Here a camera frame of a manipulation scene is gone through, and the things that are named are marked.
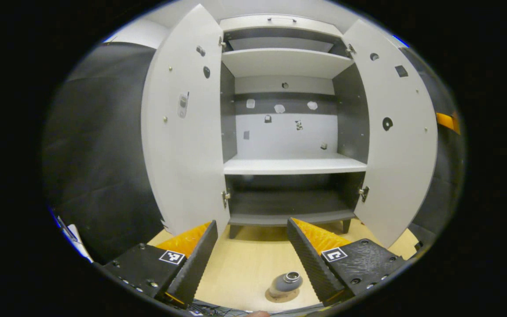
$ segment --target shelf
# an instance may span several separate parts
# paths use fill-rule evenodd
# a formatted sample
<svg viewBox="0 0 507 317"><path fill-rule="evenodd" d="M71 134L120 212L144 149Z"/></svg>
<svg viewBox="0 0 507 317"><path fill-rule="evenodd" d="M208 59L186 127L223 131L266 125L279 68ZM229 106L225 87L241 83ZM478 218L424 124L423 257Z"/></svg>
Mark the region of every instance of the shelf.
<svg viewBox="0 0 507 317"><path fill-rule="evenodd" d="M252 160L239 154L224 164L225 175L331 174L365 171L367 165L338 153L314 158L277 158Z"/></svg>
<svg viewBox="0 0 507 317"><path fill-rule="evenodd" d="M353 60L343 56L295 48L224 52L222 62L235 78L306 76L332 79L353 64Z"/></svg>
<svg viewBox="0 0 507 317"><path fill-rule="evenodd" d="M337 191L247 191L232 193L230 225L285 226L289 217L309 223L355 218Z"/></svg>

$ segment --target cabinet door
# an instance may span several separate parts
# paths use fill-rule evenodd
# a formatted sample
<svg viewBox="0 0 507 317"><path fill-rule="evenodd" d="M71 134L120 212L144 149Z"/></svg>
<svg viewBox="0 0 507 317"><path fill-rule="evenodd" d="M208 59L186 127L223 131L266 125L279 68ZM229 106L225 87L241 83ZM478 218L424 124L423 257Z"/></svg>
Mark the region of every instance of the cabinet door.
<svg viewBox="0 0 507 317"><path fill-rule="evenodd" d="M156 51L143 89L143 154L151 189L178 235L230 218L223 204L220 66L223 31L200 4Z"/></svg>
<svg viewBox="0 0 507 317"><path fill-rule="evenodd" d="M369 108L363 184L369 191L365 202L360 196L355 214L390 247L428 192L437 155L435 112L424 82L386 35L358 20L342 40L355 50Z"/></svg>

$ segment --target white cabinet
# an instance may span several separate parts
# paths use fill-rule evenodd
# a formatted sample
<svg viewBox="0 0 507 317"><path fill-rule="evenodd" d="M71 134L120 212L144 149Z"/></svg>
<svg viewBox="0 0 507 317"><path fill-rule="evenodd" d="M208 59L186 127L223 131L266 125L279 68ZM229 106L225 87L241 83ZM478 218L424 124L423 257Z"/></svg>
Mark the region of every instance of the white cabinet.
<svg viewBox="0 0 507 317"><path fill-rule="evenodd" d="M255 47L260 37L300 42ZM254 47L233 49L236 39ZM228 223L357 215L386 247L420 207L437 146L424 84L372 26L357 22L342 36L330 24L290 16L217 24L201 5L153 58L142 136L151 187L174 235L212 219L221 235Z"/></svg>

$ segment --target wooden floor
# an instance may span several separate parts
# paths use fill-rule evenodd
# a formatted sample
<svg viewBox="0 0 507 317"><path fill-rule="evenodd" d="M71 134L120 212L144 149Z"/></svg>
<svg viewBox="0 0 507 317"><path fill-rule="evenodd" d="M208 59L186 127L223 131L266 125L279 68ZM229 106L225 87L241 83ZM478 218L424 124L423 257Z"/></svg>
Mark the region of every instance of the wooden floor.
<svg viewBox="0 0 507 317"><path fill-rule="evenodd" d="M342 223L318 225L350 241L370 239L380 244L374 235L358 219L352 219L349 232L341 234ZM217 241L209 264L205 269L196 299L240 310L265 310L271 312L297 309L320 303L312 290L300 259L287 239L286 227L243 227L236 238L229 239L230 226ZM157 245L171 234L161 231L149 241ZM406 229L389 251L409 259L416 250L416 237ZM265 291L272 280L282 273L297 271L304 279L298 296L274 303L266 299Z"/></svg>

